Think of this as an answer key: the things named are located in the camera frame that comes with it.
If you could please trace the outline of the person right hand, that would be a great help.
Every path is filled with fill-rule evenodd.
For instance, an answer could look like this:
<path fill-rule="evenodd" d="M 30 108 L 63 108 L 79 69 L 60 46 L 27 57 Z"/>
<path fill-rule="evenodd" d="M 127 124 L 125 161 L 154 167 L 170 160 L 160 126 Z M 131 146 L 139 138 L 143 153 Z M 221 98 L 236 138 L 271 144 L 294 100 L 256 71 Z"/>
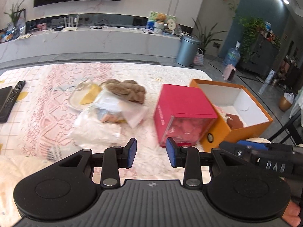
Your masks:
<path fill-rule="evenodd" d="M 290 224 L 290 226 L 298 227 L 301 223 L 301 218 L 299 216 L 300 212 L 301 207 L 291 200 L 282 216 L 282 219 Z"/>

